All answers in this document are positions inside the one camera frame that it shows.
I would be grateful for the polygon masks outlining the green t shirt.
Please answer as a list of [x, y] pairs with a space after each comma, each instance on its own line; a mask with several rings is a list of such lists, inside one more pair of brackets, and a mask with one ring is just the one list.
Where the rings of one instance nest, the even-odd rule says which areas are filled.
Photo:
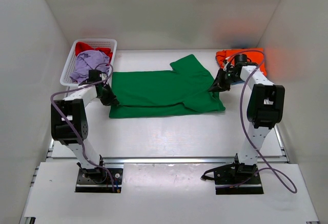
[[112, 90], [119, 104], [109, 117], [143, 118], [223, 112], [218, 93], [209, 91], [211, 73], [190, 54], [170, 63], [170, 70], [114, 72]]

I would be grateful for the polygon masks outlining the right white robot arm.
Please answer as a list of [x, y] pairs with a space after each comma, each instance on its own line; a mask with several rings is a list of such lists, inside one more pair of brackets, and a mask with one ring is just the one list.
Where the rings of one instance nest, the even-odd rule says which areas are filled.
[[229, 91], [231, 84], [244, 82], [251, 96], [247, 107], [249, 127], [244, 129], [245, 141], [233, 163], [214, 169], [215, 180], [222, 179], [228, 187], [240, 185], [253, 178], [263, 142], [274, 126], [282, 120], [285, 88], [269, 81], [260, 71], [260, 64], [250, 62], [245, 51], [228, 56], [218, 70], [209, 92]]

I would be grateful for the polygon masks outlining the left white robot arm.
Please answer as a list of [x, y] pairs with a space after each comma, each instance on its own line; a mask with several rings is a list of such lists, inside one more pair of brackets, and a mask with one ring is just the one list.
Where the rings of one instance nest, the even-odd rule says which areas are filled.
[[79, 88], [51, 95], [51, 136], [69, 148], [78, 159], [78, 166], [86, 177], [96, 184], [111, 182], [112, 173], [104, 166], [103, 158], [88, 141], [89, 126], [85, 108], [94, 99], [103, 106], [117, 106], [119, 101], [113, 93], [109, 78], [98, 69], [89, 70], [89, 75]]

